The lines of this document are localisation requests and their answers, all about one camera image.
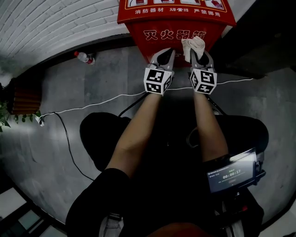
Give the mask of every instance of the marker cube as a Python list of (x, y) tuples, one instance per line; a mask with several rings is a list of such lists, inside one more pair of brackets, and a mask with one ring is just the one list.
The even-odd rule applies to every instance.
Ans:
[(171, 83), (172, 72), (158, 69), (145, 69), (144, 86), (147, 92), (163, 95)]
[(217, 85), (217, 73), (193, 69), (190, 81), (195, 92), (211, 94)]

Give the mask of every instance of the forearm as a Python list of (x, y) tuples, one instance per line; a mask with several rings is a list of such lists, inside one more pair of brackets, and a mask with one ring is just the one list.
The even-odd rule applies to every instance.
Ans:
[(146, 97), (121, 135), (107, 168), (117, 168), (128, 177), (133, 175), (152, 133), (160, 100), (159, 94)]
[(194, 93), (194, 105), (203, 161), (226, 155), (225, 137), (205, 95)]

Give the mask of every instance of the gray floor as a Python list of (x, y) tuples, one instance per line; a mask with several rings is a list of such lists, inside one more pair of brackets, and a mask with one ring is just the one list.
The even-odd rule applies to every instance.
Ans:
[[(139, 93), (144, 90), (145, 67), (136, 47), (100, 52), (92, 66), (76, 59), (53, 66), (45, 74), (41, 112), (82, 107), (122, 93)], [(175, 69), (171, 88), (189, 86), (188, 71)], [(239, 77), (218, 75), (218, 82), (233, 79)], [(267, 175), (258, 186), (250, 188), (265, 211), (264, 221), (287, 204), (296, 188), (295, 88), (296, 73), (283, 69), (259, 81), (218, 85), (212, 94), (212, 99), (226, 113), (261, 119), (269, 130), (264, 163)], [(166, 96), (182, 99), (192, 97), (192, 91), (170, 91)], [(74, 159), (88, 176), (95, 178), (100, 172), (81, 143), (81, 121), (91, 112), (117, 115), (137, 98), (120, 97), (100, 106), (61, 114)], [(132, 108), (126, 116), (132, 117), (136, 109)], [(0, 135), (0, 161), (14, 182), (37, 205), (64, 222), (71, 204), (91, 181), (73, 165), (58, 117), (49, 115), (45, 123), (40, 127), (36, 121), (19, 125), (10, 121), (12, 127), (5, 128)]]

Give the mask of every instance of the plastic bottle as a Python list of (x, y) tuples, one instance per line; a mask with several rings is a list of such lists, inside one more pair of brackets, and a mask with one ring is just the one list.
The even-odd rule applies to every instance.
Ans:
[(86, 53), (83, 53), (83, 52), (74, 52), (74, 55), (80, 60), (80, 61), (83, 61), (83, 62), (86, 62), (90, 65), (93, 65), (94, 62), (95, 62), (95, 59), (89, 55), (87, 55)]

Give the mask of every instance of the red box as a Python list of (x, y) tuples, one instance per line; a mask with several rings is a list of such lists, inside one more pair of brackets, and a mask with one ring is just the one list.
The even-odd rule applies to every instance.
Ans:
[(174, 48), (177, 67), (190, 66), (181, 39), (199, 36), (209, 51), (225, 26), (236, 25), (227, 0), (121, 0), (117, 22), (125, 23), (147, 62)]

